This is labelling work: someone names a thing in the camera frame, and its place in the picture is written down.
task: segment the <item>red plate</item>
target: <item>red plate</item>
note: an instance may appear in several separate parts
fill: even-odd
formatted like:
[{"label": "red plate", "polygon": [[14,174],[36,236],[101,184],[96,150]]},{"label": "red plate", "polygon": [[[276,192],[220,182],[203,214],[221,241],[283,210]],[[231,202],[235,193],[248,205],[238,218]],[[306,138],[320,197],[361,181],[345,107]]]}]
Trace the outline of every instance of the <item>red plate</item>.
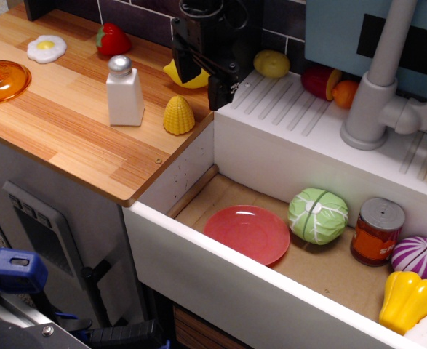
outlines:
[{"label": "red plate", "polygon": [[282,219],[257,206],[231,206],[215,213],[204,234],[264,265],[276,262],[290,245]]}]

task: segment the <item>strawberry toy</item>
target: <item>strawberry toy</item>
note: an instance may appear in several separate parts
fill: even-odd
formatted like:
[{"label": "strawberry toy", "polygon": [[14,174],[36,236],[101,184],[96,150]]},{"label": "strawberry toy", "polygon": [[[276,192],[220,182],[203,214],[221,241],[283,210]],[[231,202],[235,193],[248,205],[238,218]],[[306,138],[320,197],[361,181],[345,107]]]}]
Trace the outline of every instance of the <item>strawberry toy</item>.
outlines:
[{"label": "strawberry toy", "polygon": [[97,33],[97,49],[103,55],[114,56],[129,51],[131,41],[123,30],[113,23],[105,23]]}]

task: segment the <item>white salt shaker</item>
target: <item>white salt shaker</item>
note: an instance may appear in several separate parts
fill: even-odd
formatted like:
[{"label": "white salt shaker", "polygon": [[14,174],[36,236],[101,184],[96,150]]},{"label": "white salt shaker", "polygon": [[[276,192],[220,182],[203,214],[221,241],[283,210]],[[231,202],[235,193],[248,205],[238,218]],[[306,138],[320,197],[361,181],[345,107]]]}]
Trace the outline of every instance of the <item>white salt shaker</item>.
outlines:
[{"label": "white salt shaker", "polygon": [[140,126],[145,104],[137,69],[128,56],[116,55],[109,62],[106,80],[108,111],[112,126]]}]

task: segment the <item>purple onion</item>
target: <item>purple onion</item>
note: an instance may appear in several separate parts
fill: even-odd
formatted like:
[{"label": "purple onion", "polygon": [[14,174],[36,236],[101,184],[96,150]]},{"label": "purple onion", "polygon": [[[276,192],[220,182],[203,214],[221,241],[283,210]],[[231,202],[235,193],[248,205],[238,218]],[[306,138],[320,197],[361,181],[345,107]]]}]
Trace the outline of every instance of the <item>purple onion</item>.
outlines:
[{"label": "purple onion", "polygon": [[413,271],[427,278],[427,238],[405,238],[394,247],[391,264],[395,271]]}]

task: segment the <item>white faucet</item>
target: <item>white faucet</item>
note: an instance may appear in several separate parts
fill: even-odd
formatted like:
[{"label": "white faucet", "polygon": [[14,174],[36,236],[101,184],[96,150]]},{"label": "white faucet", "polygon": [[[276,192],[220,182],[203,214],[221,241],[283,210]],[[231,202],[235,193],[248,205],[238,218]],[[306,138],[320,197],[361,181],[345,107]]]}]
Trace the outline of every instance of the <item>white faucet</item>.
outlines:
[{"label": "white faucet", "polygon": [[427,130],[427,103],[396,95],[396,71],[417,0],[393,0],[370,69],[360,82],[340,135],[365,151],[380,147],[386,127],[399,134]]}]

